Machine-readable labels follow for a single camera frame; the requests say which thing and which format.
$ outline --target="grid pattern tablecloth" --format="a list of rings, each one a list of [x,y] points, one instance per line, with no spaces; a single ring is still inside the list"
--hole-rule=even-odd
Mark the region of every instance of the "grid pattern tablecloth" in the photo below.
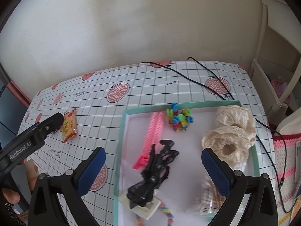
[[[243,107],[250,108],[255,118],[267,124],[258,94],[243,69],[236,64],[224,62],[201,63],[223,78],[233,97]],[[195,81],[215,87],[218,93],[230,99],[224,89],[216,84],[214,76],[193,61],[172,61],[170,67]],[[31,102],[19,133],[39,118],[42,121],[56,112],[65,113],[76,107],[78,135],[67,143],[62,143],[61,132],[50,134],[41,150],[30,157],[38,165],[40,172],[56,176],[70,168],[76,168],[82,160],[88,158],[95,147],[105,148],[107,156],[99,190],[89,191],[82,198],[100,226],[112,225],[116,150],[123,111],[172,102],[219,99],[204,87],[165,68],[155,68],[150,64],[122,66],[86,74],[42,90]],[[269,130],[257,124],[256,131],[275,161]],[[256,141],[255,145],[260,172],[270,175],[274,187],[275,174],[271,163],[260,143]],[[59,199],[70,225],[76,225],[65,199],[61,195]]]

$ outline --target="striped fabric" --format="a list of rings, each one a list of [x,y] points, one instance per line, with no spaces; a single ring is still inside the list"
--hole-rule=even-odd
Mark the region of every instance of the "striped fabric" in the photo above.
[[[288,211],[294,203],[294,193],[297,184],[294,182],[295,169],[296,169],[296,142],[301,141],[301,133],[293,135],[283,135],[287,147],[287,163],[285,171],[285,181],[281,188],[281,194],[284,202],[284,207]],[[285,147],[283,140],[280,136],[273,137],[275,158],[276,158],[276,169],[278,172],[279,180],[283,176],[283,168],[285,161]],[[286,214],[281,205],[279,190],[275,190],[277,211],[278,211],[278,225],[287,226],[290,223],[290,213]]]

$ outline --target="black cable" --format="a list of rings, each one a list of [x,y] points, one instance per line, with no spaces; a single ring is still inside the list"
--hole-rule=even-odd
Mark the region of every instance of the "black cable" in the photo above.
[[[228,94],[232,97],[232,99],[235,100],[234,97],[233,97],[233,96],[231,95],[231,93],[229,92],[228,88],[226,88],[226,86],[222,83],[222,81],[219,79],[219,77],[218,77],[214,72],[212,72],[211,70],[209,70],[207,67],[205,67],[204,65],[202,65],[199,61],[197,61],[197,60],[194,59],[193,57],[188,57],[187,60],[189,60],[190,58],[191,58],[192,60],[194,60],[196,63],[198,63],[200,66],[202,66],[203,68],[205,68],[206,70],[208,70],[209,72],[211,72],[211,73],[219,80],[219,82],[223,85],[223,87],[224,87],[225,90],[228,92]],[[278,185],[278,189],[279,189],[279,196],[280,196],[280,200],[281,200],[282,209],[283,209],[283,211],[284,211],[285,213],[289,213],[289,212],[293,209],[293,207],[294,207],[295,203],[297,202],[297,200],[295,201],[295,203],[293,204],[293,206],[291,207],[291,209],[290,209],[289,211],[286,211],[286,210],[285,210],[285,208],[284,208],[284,203],[283,203],[283,199],[282,199],[282,194],[281,194],[281,191],[280,191],[280,189],[281,189],[281,187],[283,186],[283,183],[284,183],[284,176],[285,176],[286,162],[287,162],[287,147],[286,147],[285,139],[284,139],[284,137],[283,137],[278,131],[276,131],[276,130],[270,128],[269,126],[265,125],[264,123],[262,123],[261,121],[257,120],[256,118],[255,118],[255,120],[256,120],[256,122],[258,122],[259,124],[261,124],[261,125],[264,126],[265,128],[267,128],[267,129],[269,129],[269,130],[271,130],[271,131],[277,133],[277,134],[280,136],[280,138],[282,139],[283,143],[284,143],[284,148],[285,148],[284,168],[283,168],[283,175],[282,175],[282,178],[281,178],[281,180],[280,180],[280,182],[279,182],[278,173],[277,173],[275,164],[273,163],[273,160],[272,160],[271,156],[269,155],[268,151],[266,150],[265,146],[263,145],[262,141],[260,140],[260,138],[258,137],[258,135],[256,135],[256,138],[259,140],[261,146],[263,147],[264,151],[266,152],[266,154],[267,154],[267,156],[268,156],[268,158],[269,158],[270,162],[272,163],[272,166],[273,166],[273,168],[274,168],[274,170],[275,170],[276,177],[277,177],[277,185]]]
[[[1,95],[3,94],[5,88],[6,88],[6,86],[5,86],[5,84],[4,84],[4,85],[2,86],[2,88],[1,88],[1,90],[0,90],[0,97],[1,97]]]
[[[202,65],[199,61],[197,61],[197,60],[194,59],[193,57],[189,57],[187,60],[189,60],[190,58],[191,58],[192,60],[194,60],[196,63],[198,63],[200,66],[202,66],[203,68],[205,68],[206,70],[208,70],[210,73],[212,73],[212,74],[219,80],[219,82],[223,85],[223,87],[224,87],[225,90],[228,92],[228,94],[232,97],[232,99],[235,100],[234,97],[232,96],[232,94],[229,92],[228,88],[226,88],[226,86],[223,84],[223,82],[219,79],[219,77],[218,77],[213,71],[209,70],[206,66]],[[191,82],[193,82],[193,83],[196,83],[196,84],[198,84],[198,85],[200,85],[200,86],[203,86],[203,87],[205,87],[206,89],[212,91],[214,94],[216,94],[217,96],[219,96],[221,99],[226,100],[223,96],[221,96],[220,94],[218,94],[216,91],[214,91],[214,90],[211,89],[210,87],[208,87],[208,86],[206,86],[206,85],[204,85],[204,84],[202,84],[202,83],[200,83],[200,82],[194,81],[194,80],[188,78],[187,76],[183,75],[182,73],[180,73],[180,72],[178,72],[178,71],[176,71],[176,70],[174,70],[174,69],[172,69],[172,68],[170,68],[170,67],[167,67],[167,66],[164,66],[164,65],[161,65],[161,64],[158,64],[158,63],[154,63],[154,62],[141,62],[141,63],[155,64],[155,65],[158,65],[158,66],[160,66],[160,67],[169,69],[169,70],[171,70],[171,71],[173,71],[173,72],[179,74],[180,76],[184,77],[185,79],[187,79],[187,80],[189,80],[189,81],[191,81]],[[272,166],[273,166],[273,168],[274,168],[274,170],[275,170],[276,178],[277,178],[277,185],[278,185],[278,189],[279,189],[279,196],[280,196],[281,205],[282,205],[282,209],[283,209],[283,211],[284,211],[285,213],[289,213],[289,212],[293,209],[293,207],[294,207],[295,203],[297,202],[297,200],[295,201],[295,203],[293,204],[293,206],[291,207],[291,209],[290,209],[289,211],[286,211],[286,210],[285,210],[285,208],[284,208],[284,202],[283,202],[283,199],[282,199],[282,194],[281,194],[281,191],[280,191],[281,186],[282,186],[283,183],[284,183],[284,175],[285,175],[286,162],[287,162],[287,148],[286,148],[286,143],[285,143],[284,137],[283,137],[279,132],[277,132],[276,130],[274,130],[274,129],[270,128],[269,126],[265,125],[264,123],[262,123],[261,121],[257,120],[256,118],[255,118],[255,120],[256,120],[259,124],[261,124],[261,125],[263,125],[264,127],[268,128],[269,130],[271,130],[271,131],[277,133],[277,134],[280,136],[280,138],[283,140],[284,147],[285,147],[285,162],[284,162],[283,176],[282,176],[282,178],[281,178],[281,180],[280,180],[280,182],[279,182],[278,173],[277,173],[276,167],[275,167],[275,165],[274,165],[274,163],[273,163],[273,160],[272,160],[272,158],[270,157],[270,155],[269,155],[268,151],[266,150],[265,146],[263,145],[261,139],[258,137],[258,135],[256,135],[256,138],[259,140],[259,143],[261,144],[261,146],[263,147],[264,151],[266,152],[266,154],[267,154],[267,156],[268,156],[268,158],[269,158],[270,162],[272,163]]]
[[[12,132],[14,135],[17,136],[17,134],[15,134],[12,130],[10,130],[6,125],[4,125],[1,121],[0,121],[0,124],[2,124],[7,130],[9,130],[10,132]]]
[[[202,66],[203,68],[205,68],[206,70],[208,70],[211,74],[213,74],[218,80],[219,82],[223,85],[223,87],[225,88],[225,90],[228,92],[228,94],[231,96],[231,98],[233,100],[235,100],[232,96],[232,94],[229,92],[228,88],[226,88],[226,86],[224,85],[224,83],[220,80],[220,78],[210,69],[208,69],[206,66],[202,65],[199,61],[197,61],[196,59],[194,59],[193,57],[188,57],[187,60],[192,59],[195,62],[197,62],[200,66]]]
[[[200,66],[204,67],[206,70],[210,71],[217,79],[219,79],[219,77],[218,77],[214,72],[212,72],[211,70],[209,70],[207,67],[205,67],[204,65],[202,65],[199,61],[197,61],[197,60],[194,59],[193,57],[189,57],[189,58],[187,58],[187,60],[189,60],[190,58],[191,58],[192,60],[194,60],[196,63],[198,63]],[[228,92],[228,94],[232,97],[232,99],[235,100],[234,97],[231,95],[231,93],[229,92],[229,90],[226,88],[226,86],[222,83],[222,81],[221,81],[220,79],[219,79],[219,82],[223,85],[223,87],[224,87],[225,90]],[[280,138],[283,140],[284,148],[285,148],[285,161],[284,161],[283,175],[282,175],[282,178],[281,178],[280,184],[279,184],[280,187],[282,187],[282,185],[283,185],[283,183],[284,183],[284,175],[285,175],[286,161],[287,161],[287,148],[286,148],[285,139],[284,139],[284,137],[283,137],[279,132],[277,132],[276,130],[270,128],[269,126],[265,125],[264,123],[262,123],[261,121],[257,120],[256,118],[255,118],[255,120],[256,120],[259,124],[261,124],[262,126],[264,126],[265,128],[267,128],[267,129],[269,129],[269,130],[271,130],[271,131],[277,133],[277,134],[280,136]]]

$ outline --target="snack packet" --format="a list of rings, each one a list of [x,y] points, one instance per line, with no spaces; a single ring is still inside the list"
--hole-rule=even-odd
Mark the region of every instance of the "snack packet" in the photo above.
[[[65,143],[69,139],[77,135],[76,129],[76,108],[64,114],[64,123],[62,125],[62,142]]]

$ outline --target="blue gripper pad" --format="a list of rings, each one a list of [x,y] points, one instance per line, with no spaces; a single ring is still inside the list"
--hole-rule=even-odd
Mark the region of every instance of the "blue gripper pad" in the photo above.
[[[87,160],[82,161],[75,169],[73,178],[79,196],[88,194],[94,180],[106,161],[106,152],[97,147]]]
[[[206,148],[202,152],[202,163],[219,194],[228,198],[231,192],[231,180],[220,166],[222,165],[224,168],[223,163],[225,162],[221,161],[210,148]],[[232,169],[228,166],[228,164],[225,163],[225,165],[227,166],[226,168],[230,169],[226,169],[226,172],[231,172]]]

